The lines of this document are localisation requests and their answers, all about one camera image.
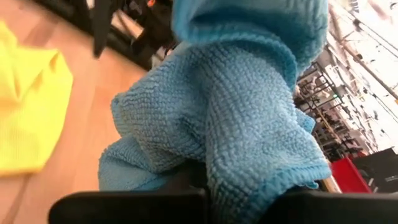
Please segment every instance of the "wooden floor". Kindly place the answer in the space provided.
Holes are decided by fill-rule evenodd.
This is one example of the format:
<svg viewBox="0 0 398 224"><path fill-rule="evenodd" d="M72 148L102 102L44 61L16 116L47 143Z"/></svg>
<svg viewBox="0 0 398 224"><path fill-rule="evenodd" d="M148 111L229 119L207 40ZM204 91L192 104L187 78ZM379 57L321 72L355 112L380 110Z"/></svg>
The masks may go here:
<svg viewBox="0 0 398 224"><path fill-rule="evenodd" d="M98 158L119 137L110 101L144 71L109 49L95 60L88 36L28 0L0 1L0 19L21 44L60 49L75 77L65 127L45 169L0 179L0 223L43 224L54 201L98 188Z"/></svg>

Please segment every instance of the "towel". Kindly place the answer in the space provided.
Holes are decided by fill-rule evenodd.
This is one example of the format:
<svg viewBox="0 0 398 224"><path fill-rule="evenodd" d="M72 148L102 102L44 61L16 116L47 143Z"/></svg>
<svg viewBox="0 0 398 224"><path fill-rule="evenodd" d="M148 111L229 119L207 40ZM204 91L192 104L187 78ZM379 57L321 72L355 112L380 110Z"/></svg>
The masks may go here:
<svg viewBox="0 0 398 224"><path fill-rule="evenodd" d="M295 109L295 82L322 50L326 0L175 0L176 49L111 103L121 139L101 190L155 190L204 162L217 223L256 223L296 185L331 175Z"/></svg>
<svg viewBox="0 0 398 224"><path fill-rule="evenodd" d="M38 172L63 128L72 75L58 50L22 47L0 22L0 176Z"/></svg>

